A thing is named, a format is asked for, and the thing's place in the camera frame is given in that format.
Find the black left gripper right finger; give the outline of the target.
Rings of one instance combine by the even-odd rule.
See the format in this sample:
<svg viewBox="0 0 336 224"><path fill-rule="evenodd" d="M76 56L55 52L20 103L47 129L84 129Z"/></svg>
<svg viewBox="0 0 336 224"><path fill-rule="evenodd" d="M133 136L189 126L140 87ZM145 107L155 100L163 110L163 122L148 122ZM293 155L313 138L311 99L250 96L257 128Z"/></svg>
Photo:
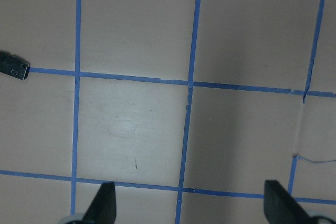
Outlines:
<svg viewBox="0 0 336 224"><path fill-rule="evenodd" d="M271 224L311 223L310 216L277 180L264 183L264 215Z"/></svg>

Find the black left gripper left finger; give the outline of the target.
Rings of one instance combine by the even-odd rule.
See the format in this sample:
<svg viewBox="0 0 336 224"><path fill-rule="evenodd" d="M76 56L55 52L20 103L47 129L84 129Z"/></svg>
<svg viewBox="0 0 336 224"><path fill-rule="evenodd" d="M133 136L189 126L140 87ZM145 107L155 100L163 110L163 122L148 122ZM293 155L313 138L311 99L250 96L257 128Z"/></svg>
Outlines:
<svg viewBox="0 0 336 224"><path fill-rule="evenodd" d="M113 224L116 220L116 191L114 182L102 183L89 208L83 223Z"/></svg>

